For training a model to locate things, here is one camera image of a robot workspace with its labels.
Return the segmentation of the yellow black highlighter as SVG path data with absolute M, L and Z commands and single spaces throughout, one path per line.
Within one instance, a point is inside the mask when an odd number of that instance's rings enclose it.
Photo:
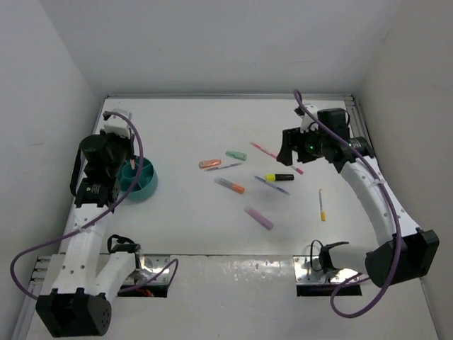
M 270 182 L 293 181 L 294 176 L 292 174 L 267 174 L 265 180 Z

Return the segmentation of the red clear pen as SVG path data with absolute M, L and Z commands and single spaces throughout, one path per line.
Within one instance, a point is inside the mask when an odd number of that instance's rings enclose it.
M 256 144 L 254 142 L 250 142 L 249 144 L 252 145 L 253 147 L 255 147 L 256 149 L 259 149 L 263 153 L 267 154 L 268 156 L 272 157 L 273 159 L 277 159 L 276 154 L 272 153 L 271 151 L 267 150 L 266 148 L 261 147 L 259 144 Z

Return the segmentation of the blue clear pen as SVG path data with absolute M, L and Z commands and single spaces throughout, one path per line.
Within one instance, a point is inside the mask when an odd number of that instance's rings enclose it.
M 269 187 L 271 187 L 271 188 L 273 188 L 273 189 L 275 189 L 275 190 L 281 192 L 281 193 L 284 193 L 284 194 L 287 195 L 287 196 L 290 195 L 290 193 L 289 193 L 288 191 L 286 191 L 285 189 L 283 189 L 283 188 L 281 188 L 281 187 L 275 185 L 274 183 L 272 183 L 272 182 L 270 182 L 270 181 L 265 180 L 264 178 L 261 178 L 261 177 L 256 176 L 256 175 L 253 175 L 253 178 L 256 179 L 256 180 L 258 180 L 258 181 L 260 181 L 261 183 L 264 183 L 265 185 L 267 185 L 267 186 L 269 186 Z

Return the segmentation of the purple clear pen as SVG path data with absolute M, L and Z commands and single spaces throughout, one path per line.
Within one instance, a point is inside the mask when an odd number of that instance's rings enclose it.
M 232 163 L 232 164 L 223 164 L 223 165 L 219 165 L 219 166 L 210 167 L 208 169 L 205 169 L 204 171 L 205 172 L 219 171 L 222 169 L 229 169 L 229 168 L 233 168 L 233 167 L 241 166 L 241 165 L 243 165 L 242 162 L 236 162 L 236 163 Z

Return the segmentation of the white yellow marker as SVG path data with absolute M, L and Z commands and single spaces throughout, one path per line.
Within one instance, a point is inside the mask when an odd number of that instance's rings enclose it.
M 326 212 L 323 206 L 323 190 L 319 189 L 319 208 L 320 208 L 320 218 L 322 222 L 326 221 Z

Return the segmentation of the pink lilac highlighter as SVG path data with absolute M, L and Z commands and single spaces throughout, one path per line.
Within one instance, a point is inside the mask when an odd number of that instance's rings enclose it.
M 258 222 L 261 226 L 266 228 L 266 230 L 271 230 L 274 227 L 274 224 L 267 219 L 265 216 L 263 216 L 260 212 L 258 212 L 256 209 L 246 206 L 244 208 L 245 213 L 247 213 L 250 217 L 252 217 L 256 222 Z

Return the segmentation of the white pink marker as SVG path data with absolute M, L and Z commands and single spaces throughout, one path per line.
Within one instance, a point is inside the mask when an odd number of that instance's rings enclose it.
M 301 174 L 301 175 L 302 175 L 302 174 L 304 173 L 304 172 L 303 172 L 299 167 L 297 167 L 297 166 L 291 166 L 291 168 L 292 168 L 293 170 L 295 170 L 298 174 Z

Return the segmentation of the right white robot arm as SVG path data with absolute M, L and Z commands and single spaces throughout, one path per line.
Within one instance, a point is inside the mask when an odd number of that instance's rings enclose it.
M 316 269 L 324 273 L 350 268 L 382 287 L 390 273 L 393 284 L 428 274 L 440 245 L 433 230 L 423 230 L 407 214 L 384 180 L 374 151 L 364 137 L 352 137 L 348 114 L 342 108 L 309 115 L 295 108 L 300 127 L 283 130 L 277 161 L 285 166 L 306 164 L 324 158 L 350 185 L 372 223 L 378 247 L 375 250 L 336 242 L 321 247 Z

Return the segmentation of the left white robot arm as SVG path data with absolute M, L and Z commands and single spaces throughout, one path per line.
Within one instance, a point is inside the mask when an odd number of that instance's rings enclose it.
M 102 130 L 79 145 L 85 176 L 75 194 L 73 230 L 63 264 L 35 310 L 54 338 L 103 336 L 110 326 L 112 303 L 124 279 L 136 268 L 135 246 L 111 254 L 99 271 L 98 257 L 109 216 L 120 194 L 118 176 L 134 156 L 133 135 Z

